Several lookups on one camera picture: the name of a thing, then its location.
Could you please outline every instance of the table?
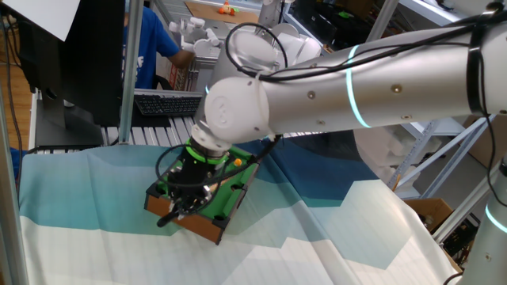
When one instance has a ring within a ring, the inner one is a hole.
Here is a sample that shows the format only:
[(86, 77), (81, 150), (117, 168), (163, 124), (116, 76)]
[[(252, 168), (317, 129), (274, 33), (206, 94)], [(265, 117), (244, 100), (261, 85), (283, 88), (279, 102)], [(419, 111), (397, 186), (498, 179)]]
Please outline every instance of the table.
[(301, 147), (314, 137), (287, 139), (265, 158), (218, 246), (174, 224), (159, 229), (143, 209), (166, 148), (28, 156), (20, 201), (30, 283), (407, 285), (454, 273), (362, 161)]

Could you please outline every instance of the blue shirt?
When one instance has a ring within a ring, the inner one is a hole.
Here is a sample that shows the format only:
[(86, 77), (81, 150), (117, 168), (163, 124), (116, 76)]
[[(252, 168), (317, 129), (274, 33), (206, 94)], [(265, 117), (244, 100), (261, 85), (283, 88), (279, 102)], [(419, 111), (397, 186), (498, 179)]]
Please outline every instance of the blue shirt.
[[(127, 28), (124, 29), (124, 56), (126, 41)], [(167, 34), (157, 14), (147, 7), (143, 7), (136, 88), (151, 89), (157, 66), (157, 52), (162, 56), (170, 57), (176, 55), (179, 48)]]

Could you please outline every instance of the computer monitor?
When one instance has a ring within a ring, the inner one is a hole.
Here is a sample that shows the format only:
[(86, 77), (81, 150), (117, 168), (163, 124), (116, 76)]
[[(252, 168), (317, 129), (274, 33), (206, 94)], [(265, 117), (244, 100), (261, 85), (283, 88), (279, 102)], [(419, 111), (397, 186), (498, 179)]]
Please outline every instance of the computer monitor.
[[(120, 122), (124, 0), (81, 0), (65, 42), (22, 16), (17, 20), (21, 67), (42, 93), (36, 146), (102, 145), (98, 124)], [(64, 107), (63, 100), (75, 106)]]

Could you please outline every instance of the human arm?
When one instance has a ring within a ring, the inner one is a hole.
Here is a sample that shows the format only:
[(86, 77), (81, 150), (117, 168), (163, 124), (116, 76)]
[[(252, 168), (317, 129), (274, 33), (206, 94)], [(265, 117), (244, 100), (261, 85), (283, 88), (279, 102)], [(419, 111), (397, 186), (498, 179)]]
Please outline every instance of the human arm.
[(193, 58), (195, 56), (196, 55), (194, 55), (190, 51), (180, 50), (179, 52), (176, 53), (176, 55), (170, 56), (168, 58), (169, 58), (169, 61), (175, 67), (177, 67), (177, 68), (186, 68), (187, 66), (190, 65), (190, 63), (192, 62), (192, 60), (193, 60)]
[(195, 55), (190, 51), (181, 50), (169, 37), (158, 18), (155, 24), (155, 33), (158, 53), (167, 57), (177, 68), (186, 68), (190, 65)]

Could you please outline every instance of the person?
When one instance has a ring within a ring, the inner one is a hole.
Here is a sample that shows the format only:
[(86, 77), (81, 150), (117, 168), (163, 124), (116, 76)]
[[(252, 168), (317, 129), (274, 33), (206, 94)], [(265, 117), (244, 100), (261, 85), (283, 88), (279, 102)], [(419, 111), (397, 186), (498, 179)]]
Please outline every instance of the person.
[[(125, 1), (125, 11), (128, 12), (130, 1)], [(128, 13), (124, 22), (124, 64), (125, 47), (127, 41)], [(186, 68), (192, 62), (194, 54), (181, 50), (169, 37), (162, 22), (155, 12), (143, 7), (143, 22), (139, 39), (139, 57), (137, 60), (136, 88), (151, 89), (155, 67), (157, 65), (157, 52), (177, 68)]]

